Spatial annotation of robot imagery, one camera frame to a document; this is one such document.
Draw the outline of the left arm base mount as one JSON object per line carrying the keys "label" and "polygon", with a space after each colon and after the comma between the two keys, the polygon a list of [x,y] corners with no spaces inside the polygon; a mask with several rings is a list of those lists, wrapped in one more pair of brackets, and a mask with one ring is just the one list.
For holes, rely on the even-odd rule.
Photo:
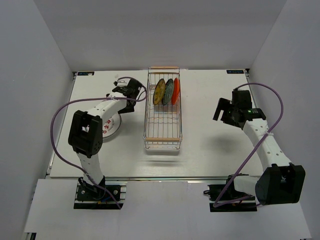
{"label": "left arm base mount", "polygon": [[[116,185],[115,183],[107,184],[106,189],[113,195],[122,208],[127,186],[124,184]],[[108,192],[100,190],[93,191],[89,184],[78,183],[74,198],[73,208],[75,210],[119,210],[120,208]]]}

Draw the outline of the yellow patterned plate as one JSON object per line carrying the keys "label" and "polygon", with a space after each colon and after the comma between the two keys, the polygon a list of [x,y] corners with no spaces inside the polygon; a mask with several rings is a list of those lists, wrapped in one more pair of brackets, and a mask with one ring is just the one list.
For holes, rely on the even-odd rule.
{"label": "yellow patterned plate", "polygon": [[163,78],[161,78],[156,87],[155,87],[155,90],[154,90],[154,93],[153,93],[153,104],[154,105],[158,105],[161,100],[163,99],[163,96],[165,94],[165,87],[166,87],[166,82]]}

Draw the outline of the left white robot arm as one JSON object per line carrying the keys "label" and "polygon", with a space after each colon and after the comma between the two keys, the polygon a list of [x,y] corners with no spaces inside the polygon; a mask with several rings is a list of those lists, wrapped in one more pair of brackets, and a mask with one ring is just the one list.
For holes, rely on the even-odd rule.
{"label": "left white robot arm", "polygon": [[90,184],[88,193],[99,200],[105,196],[105,176],[99,161],[103,144],[103,125],[116,114],[132,113],[144,85],[130,77],[127,83],[115,83],[115,88],[100,103],[86,111],[74,113],[68,144],[80,160],[83,181]]}

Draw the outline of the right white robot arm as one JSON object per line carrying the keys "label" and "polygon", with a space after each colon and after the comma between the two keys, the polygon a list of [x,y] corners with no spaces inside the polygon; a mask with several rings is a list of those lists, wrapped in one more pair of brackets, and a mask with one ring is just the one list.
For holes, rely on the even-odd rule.
{"label": "right white robot arm", "polygon": [[[253,107],[250,91],[235,88],[231,100],[220,98],[213,116],[213,120],[218,119],[240,128],[251,141],[253,150],[231,175],[213,206],[223,205],[220,200],[225,193],[239,202],[255,197],[263,206],[297,203],[306,176],[305,169],[302,165],[293,164],[281,150],[272,133],[274,126],[268,125],[267,117],[260,108]],[[261,162],[262,175],[241,174],[254,154]]]}

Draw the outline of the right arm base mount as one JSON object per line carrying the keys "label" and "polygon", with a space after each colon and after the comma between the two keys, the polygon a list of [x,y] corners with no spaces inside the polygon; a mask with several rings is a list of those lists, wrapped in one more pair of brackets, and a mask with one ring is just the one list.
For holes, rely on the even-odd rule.
{"label": "right arm base mount", "polygon": [[219,200],[219,204],[232,201],[232,203],[225,204],[220,207],[214,207],[214,202],[219,194],[222,192],[225,185],[232,178],[229,175],[228,178],[221,184],[209,184],[207,190],[203,191],[203,194],[209,198],[209,208],[212,213],[236,213],[236,212],[257,212],[257,205],[255,197],[246,198],[243,200],[237,200],[238,198],[248,197],[249,195],[244,192],[239,192],[235,190],[234,183],[232,183],[223,196]]}

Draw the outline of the plain white plate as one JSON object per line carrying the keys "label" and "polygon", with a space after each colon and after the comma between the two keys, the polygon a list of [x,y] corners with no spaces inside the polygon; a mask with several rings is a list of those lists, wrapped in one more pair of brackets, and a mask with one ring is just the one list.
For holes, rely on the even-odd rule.
{"label": "plain white plate", "polygon": [[122,124],[122,117],[120,114],[114,114],[110,119],[108,119],[102,127],[102,139],[106,140],[114,136]]}

